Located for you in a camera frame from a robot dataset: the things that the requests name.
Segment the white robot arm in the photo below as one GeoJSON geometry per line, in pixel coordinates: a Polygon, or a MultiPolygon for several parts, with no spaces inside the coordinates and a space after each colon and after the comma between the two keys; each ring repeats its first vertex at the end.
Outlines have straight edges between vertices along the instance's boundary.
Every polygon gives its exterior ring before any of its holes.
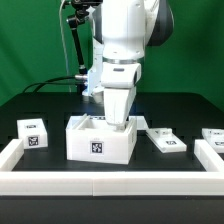
{"type": "Polygon", "coordinates": [[[106,122],[123,126],[142,75],[145,48],[168,40],[173,14],[168,0],[103,0],[89,12],[93,65],[84,94],[100,94],[106,122]]]}

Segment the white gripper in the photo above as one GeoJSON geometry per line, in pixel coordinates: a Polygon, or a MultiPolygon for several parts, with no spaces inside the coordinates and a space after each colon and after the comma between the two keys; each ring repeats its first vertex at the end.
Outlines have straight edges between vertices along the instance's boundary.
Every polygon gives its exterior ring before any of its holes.
{"type": "Polygon", "coordinates": [[[104,111],[114,131],[122,131],[136,95],[141,64],[103,63],[101,85],[104,87],[104,111]]]}

